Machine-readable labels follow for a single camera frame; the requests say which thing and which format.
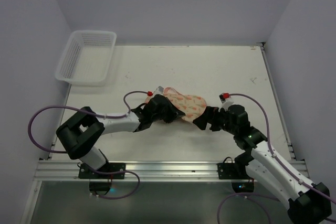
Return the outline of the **floral mesh laundry bag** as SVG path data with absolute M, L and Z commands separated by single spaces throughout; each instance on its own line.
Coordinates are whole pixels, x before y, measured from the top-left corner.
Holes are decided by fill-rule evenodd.
M 185 113 L 185 116 L 178 119 L 186 122 L 192 122 L 199 117 L 206 109 L 207 103 L 204 98 L 197 95 L 182 94 L 171 87 L 164 88 L 164 96 L 167 97 L 179 110 Z M 149 93 L 145 100 L 144 109 L 151 113 L 151 99 L 153 93 Z

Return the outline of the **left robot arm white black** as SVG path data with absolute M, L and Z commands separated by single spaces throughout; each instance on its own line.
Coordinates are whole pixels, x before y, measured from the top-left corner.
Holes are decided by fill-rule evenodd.
M 99 115 L 90 107 L 84 107 L 71 116 L 57 130 L 56 135 L 70 159 L 78 159 L 99 173 L 107 171 L 108 159 L 95 147 L 102 135 L 118 132 L 140 132 L 152 123 L 172 123 L 185 116 L 173 103 L 161 94 L 147 103 L 131 109 L 126 115 Z

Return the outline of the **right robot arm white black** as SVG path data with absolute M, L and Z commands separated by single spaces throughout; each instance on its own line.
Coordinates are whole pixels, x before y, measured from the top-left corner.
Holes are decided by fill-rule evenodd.
M 251 126 L 243 106 L 208 106 L 193 123 L 201 130 L 210 125 L 211 131 L 232 134 L 244 151 L 235 158 L 236 167 L 267 188 L 284 205 L 293 223 L 320 223 L 332 214 L 327 186 L 314 183 L 289 164 L 266 136 Z

